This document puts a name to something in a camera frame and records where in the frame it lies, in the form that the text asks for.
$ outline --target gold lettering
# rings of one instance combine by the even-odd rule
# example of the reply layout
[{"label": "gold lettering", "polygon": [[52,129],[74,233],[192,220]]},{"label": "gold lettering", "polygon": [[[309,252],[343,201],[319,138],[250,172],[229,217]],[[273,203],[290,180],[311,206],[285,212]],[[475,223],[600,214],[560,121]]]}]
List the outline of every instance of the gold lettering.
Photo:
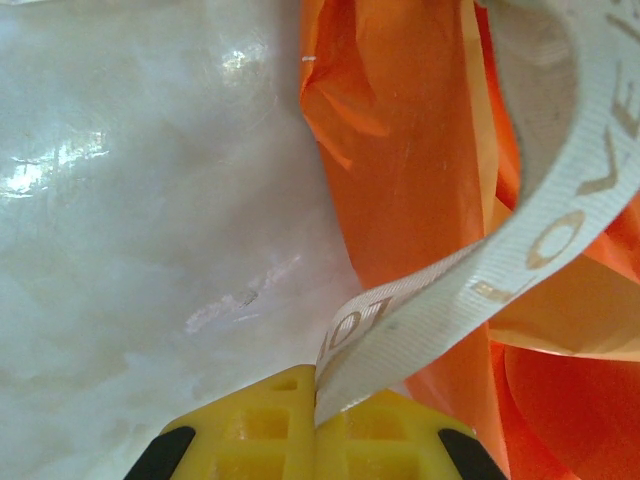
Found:
[{"label": "gold lettering", "polygon": [[382,320],[384,311],[387,309],[387,307],[389,306],[389,302],[391,302],[392,299],[393,297],[383,298],[382,300],[374,302],[370,305],[371,307],[373,307],[374,305],[380,305],[380,308],[378,308],[378,311],[376,312],[376,316],[373,317],[373,322],[371,322],[372,328],[375,327],[380,320]]},{"label": "gold lettering", "polygon": [[[353,318],[353,320],[350,321],[350,323],[348,324],[349,331],[347,332],[347,334],[344,336],[342,340],[336,343],[336,340],[338,338],[338,333],[340,333],[340,330],[342,330],[342,325],[344,325],[344,323],[350,318]],[[340,323],[338,323],[338,326],[333,331],[333,335],[331,336],[331,341],[329,342],[329,350],[333,350],[342,342],[344,342],[347,338],[349,338],[349,336],[356,330],[356,328],[358,328],[358,325],[360,325],[361,318],[362,318],[362,314],[360,312],[351,312],[349,315],[347,315],[342,320],[340,320]]]},{"label": "gold lettering", "polygon": [[616,120],[620,122],[622,128],[629,134],[632,139],[637,139],[640,134],[640,108],[638,116],[634,117],[631,113],[631,101],[635,90],[635,82],[629,82],[627,86],[627,96],[624,102],[619,100],[622,84],[622,62],[618,62],[616,66],[616,90],[613,93],[613,105],[611,105],[611,113]]},{"label": "gold lettering", "polygon": [[616,152],[613,147],[613,138],[611,136],[611,129],[605,128],[604,131],[604,144],[607,149],[607,160],[609,163],[609,174],[606,177],[599,178],[597,180],[589,180],[583,182],[578,187],[576,195],[591,195],[592,193],[600,192],[602,190],[609,190],[615,187],[618,183],[618,165],[616,164]]},{"label": "gold lettering", "polygon": [[522,292],[524,292],[531,284],[531,282],[533,282],[533,280],[534,279],[532,278],[515,292],[500,290],[499,288],[494,287],[489,282],[485,282],[484,280],[480,280],[479,282],[475,283],[471,288],[473,289],[473,291],[475,291],[479,295],[482,295],[487,300],[506,304],[520,295]]},{"label": "gold lettering", "polygon": [[[547,228],[545,228],[544,231],[540,234],[540,236],[536,239],[536,241],[533,242],[533,245],[529,250],[529,254],[527,255],[527,268],[529,270],[536,270],[538,268],[542,268],[548,265],[553,260],[555,260],[558,257],[558,255],[564,252],[567,249],[567,247],[571,245],[571,242],[573,242],[574,238],[576,238],[576,235],[580,231],[580,228],[582,228],[584,219],[585,219],[584,212],[582,210],[576,210],[574,212],[567,213],[563,217],[560,217],[558,220],[556,220]],[[542,247],[544,240],[555,230],[562,227],[570,227],[572,229],[571,237],[569,238],[569,240],[567,240],[567,242],[563,245],[563,247],[553,255],[549,255],[549,256],[541,255],[540,248]]]},{"label": "gold lettering", "polygon": [[324,340],[322,341],[322,346],[320,347],[320,353],[318,354],[318,360],[316,360],[316,363],[318,363],[324,357],[324,354],[326,353],[325,348],[327,348],[328,339],[329,339],[329,332],[324,334]]}]

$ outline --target translucent white plastic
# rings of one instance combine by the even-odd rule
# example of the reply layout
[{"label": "translucent white plastic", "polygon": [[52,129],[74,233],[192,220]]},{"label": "translucent white plastic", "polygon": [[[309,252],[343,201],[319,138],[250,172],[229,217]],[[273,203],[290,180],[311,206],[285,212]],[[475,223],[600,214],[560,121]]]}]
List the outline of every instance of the translucent white plastic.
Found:
[{"label": "translucent white plastic", "polygon": [[2,478],[118,479],[357,293],[299,0],[0,7]]}]

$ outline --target orange plastic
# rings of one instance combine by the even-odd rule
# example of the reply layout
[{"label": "orange plastic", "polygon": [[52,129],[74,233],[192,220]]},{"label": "orange plastic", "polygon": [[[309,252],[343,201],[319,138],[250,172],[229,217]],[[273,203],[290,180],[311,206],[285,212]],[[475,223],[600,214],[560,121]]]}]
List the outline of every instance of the orange plastic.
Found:
[{"label": "orange plastic", "polygon": [[[367,288],[484,234],[460,13],[451,0],[303,2],[300,104]],[[488,352],[481,328],[408,386],[506,468]]]},{"label": "orange plastic", "polygon": [[[513,209],[518,151],[486,14],[477,13],[500,145],[496,195]],[[494,227],[504,210],[498,202]],[[585,255],[494,317],[492,337],[554,353],[640,360],[639,215],[636,196]],[[640,364],[497,343],[492,354],[513,480],[640,478]]]}]

